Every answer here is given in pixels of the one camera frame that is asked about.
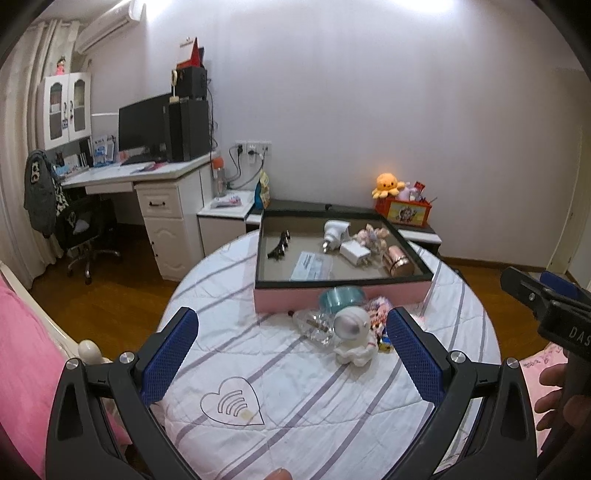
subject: human hand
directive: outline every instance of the human hand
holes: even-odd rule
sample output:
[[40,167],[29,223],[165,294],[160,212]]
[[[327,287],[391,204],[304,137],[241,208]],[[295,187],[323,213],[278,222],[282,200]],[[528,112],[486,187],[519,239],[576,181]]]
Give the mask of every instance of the human hand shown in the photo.
[[[548,367],[540,374],[540,384],[548,387],[563,387],[566,377],[566,365],[558,364]],[[554,390],[539,399],[534,405],[536,413],[546,413],[536,425],[539,431],[549,429],[556,418],[556,409],[562,398],[562,388]],[[583,395],[572,396],[564,406],[562,415],[566,422],[574,428],[579,428],[591,413],[591,397]]]
[[278,468],[265,477],[265,480],[293,480],[291,474],[284,468]]

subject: doll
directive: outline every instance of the doll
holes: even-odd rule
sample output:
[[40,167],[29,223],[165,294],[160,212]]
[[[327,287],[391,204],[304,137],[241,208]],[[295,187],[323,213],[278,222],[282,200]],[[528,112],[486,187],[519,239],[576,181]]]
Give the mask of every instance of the doll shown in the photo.
[[61,56],[60,59],[57,61],[56,67],[56,75],[65,75],[66,74],[66,58]]
[[338,363],[362,367],[374,357],[378,344],[370,326],[369,313],[361,307],[345,307],[335,315],[335,335],[342,340],[335,347]]

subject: cabinet door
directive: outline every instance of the cabinet door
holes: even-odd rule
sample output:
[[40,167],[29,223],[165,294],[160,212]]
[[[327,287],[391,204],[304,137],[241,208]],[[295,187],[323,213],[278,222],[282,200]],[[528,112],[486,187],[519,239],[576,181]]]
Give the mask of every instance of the cabinet door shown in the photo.
[[38,142],[40,148],[49,150],[68,143],[68,79],[69,75],[57,75],[43,79],[38,97]]
[[70,141],[90,136],[90,74],[70,73],[68,129]]
[[193,266],[183,220],[145,218],[144,221],[162,278],[182,280]]

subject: wall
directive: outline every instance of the wall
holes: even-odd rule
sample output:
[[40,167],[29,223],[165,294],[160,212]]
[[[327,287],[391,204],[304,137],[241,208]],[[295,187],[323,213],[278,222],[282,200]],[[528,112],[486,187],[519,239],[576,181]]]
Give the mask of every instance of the wall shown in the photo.
[[591,282],[591,215],[587,219],[579,248],[569,266],[569,272],[583,288]]
[[92,55],[93,112],[166,92],[198,35],[224,156],[272,141],[274,198],[369,206],[392,171],[438,197],[444,255],[548,263],[580,122],[556,68],[577,62],[530,0],[148,0],[147,17]]

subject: white charger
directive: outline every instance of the white charger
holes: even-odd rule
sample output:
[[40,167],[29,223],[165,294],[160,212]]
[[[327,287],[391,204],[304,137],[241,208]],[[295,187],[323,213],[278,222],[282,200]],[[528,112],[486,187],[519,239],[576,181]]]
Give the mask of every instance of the white charger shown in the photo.
[[339,252],[355,266],[371,256],[371,250],[359,245],[355,240],[348,240],[340,244]]

